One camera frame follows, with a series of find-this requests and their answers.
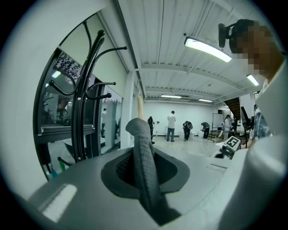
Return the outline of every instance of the person bending over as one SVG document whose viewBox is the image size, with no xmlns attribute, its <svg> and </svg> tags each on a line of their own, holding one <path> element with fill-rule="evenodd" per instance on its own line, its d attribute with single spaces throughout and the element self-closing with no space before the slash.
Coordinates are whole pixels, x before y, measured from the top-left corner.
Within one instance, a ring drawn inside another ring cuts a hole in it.
<svg viewBox="0 0 288 230">
<path fill-rule="evenodd" d="M 201 123 L 201 125 L 203 126 L 202 131 L 204 131 L 203 138 L 207 139 L 209 131 L 210 131 L 210 125 L 207 122 L 203 122 L 203 123 Z"/>
<path fill-rule="evenodd" d="M 185 121 L 185 123 L 183 123 L 184 141 L 187 141 L 189 139 L 191 129 L 193 129 L 191 122 Z"/>
</svg>

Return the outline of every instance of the white wall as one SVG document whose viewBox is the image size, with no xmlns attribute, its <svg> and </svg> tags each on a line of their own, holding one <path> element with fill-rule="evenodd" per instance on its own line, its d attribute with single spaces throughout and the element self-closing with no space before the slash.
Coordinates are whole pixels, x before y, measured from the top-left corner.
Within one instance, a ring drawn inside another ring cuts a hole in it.
<svg viewBox="0 0 288 230">
<path fill-rule="evenodd" d="M 93 43 L 98 31 L 104 30 L 104 27 L 97 15 L 94 15 L 87 20 L 87 26 L 89 28 Z M 105 41 L 98 53 L 114 48 L 107 34 L 105 34 L 104 37 Z M 61 49 L 79 64 L 84 64 L 89 50 L 89 42 L 83 24 L 77 27 L 69 35 L 69 37 L 61 45 Z M 109 52 L 99 58 L 93 70 L 93 75 L 103 82 L 116 82 L 116 85 L 110 85 L 109 87 L 117 92 L 121 97 L 124 97 L 127 72 L 116 51 Z"/>
<path fill-rule="evenodd" d="M 246 94 L 244 96 L 239 97 L 240 107 L 244 107 L 248 118 L 251 118 L 254 113 L 254 104 L 255 98 L 252 94 Z"/>
<path fill-rule="evenodd" d="M 54 50 L 101 0 L 37 1 L 9 37 L 0 59 L 0 163 L 7 186 L 28 199 L 47 182 L 33 138 L 33 106 Z"/>
<path fill-rule="evenodd" d="M 154 134 L 164 135 L 164 128 L 168 125 L 167 116 L 171 111 L 175 111 L 175 135 L 179 135 L 183 129 L 185 121 L 190 121 L 193 125 L 193 132 L 198 133 L 202 129 L 202 122 L 207 122 L 212 126 L 212 114 L 217 113 L 216 106 L 201 106 L 187 104 L 172 104 L 164 102 L 144 102 L 144 119 L 153 117 L 155 122 Z"/>
</svg>

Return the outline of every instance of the ceiling light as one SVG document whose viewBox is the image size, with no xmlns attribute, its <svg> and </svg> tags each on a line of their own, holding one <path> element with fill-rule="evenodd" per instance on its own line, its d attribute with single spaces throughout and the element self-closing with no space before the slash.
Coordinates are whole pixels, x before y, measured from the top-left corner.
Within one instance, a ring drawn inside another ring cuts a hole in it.
<svg viewBox="0 0 288 230">
<path fill-rule="evenodd" d="M 252 81 L 255 86 L 259 85 L 258 81 L 251 74 L 247 75 L 247 78 Z"/>
<path fill-rule="evenodd" d="M 56 78 L 61 74 L 59 71 L 55 71 L 54 74 L 52 74 L 52 77 Z"/>
<path fill-rule="evenodd" d="M 202 101 L 202 102 L 213 102 L 211 100 L 206 100 L 206 99 L 198 99 L 198 101 Z"/>
<path fill-rule="evenodd" d="M 214 46 L 211 46 L 208 43 L 202 42 L 195 38 L 186 37 L 184 44 L 186 47 L 194 48 L 194 49 L 209 53 L 217 58 L 220 58 L 221 60 L 225 62 L 230 62 L 232 59 L 232 57 L 225 54 L 223 51 L 215 48 Z"/>
<path fill-rule="evenodd" d="M 165 98 L 181 98 L 180 96 L 174 96 L 174 95 L 161 95 L 161 97 L 165 97 Z"/>
</svg>

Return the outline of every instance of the staircase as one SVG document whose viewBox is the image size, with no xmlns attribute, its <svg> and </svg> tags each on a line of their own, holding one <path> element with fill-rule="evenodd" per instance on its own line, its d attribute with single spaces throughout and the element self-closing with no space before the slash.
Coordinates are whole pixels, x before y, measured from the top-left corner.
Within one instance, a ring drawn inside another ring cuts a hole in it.
<svg viewBox="0 0 288 230">
<path fill-rule="evenodd" d="M 231 112 L 234 115 L 234 119 L 241 120 L 241 111 L 240 111 L 240 101 L 239 98 L 234 98 L 228 101 L 225 101 L 226 105 L 229 107 Z"/>
</svg>

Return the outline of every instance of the whiteboard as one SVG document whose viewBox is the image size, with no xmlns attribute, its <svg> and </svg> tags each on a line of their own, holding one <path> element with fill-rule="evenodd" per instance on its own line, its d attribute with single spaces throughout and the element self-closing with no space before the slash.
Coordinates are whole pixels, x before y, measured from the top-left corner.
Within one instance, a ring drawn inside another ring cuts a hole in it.
<svg viewBox="0 0 288 230">
<path fill-rule="evenodd" d="M 213 113 L 213 127 L 220 128 L 224 122 L 223 114 Z"/>
</svg>

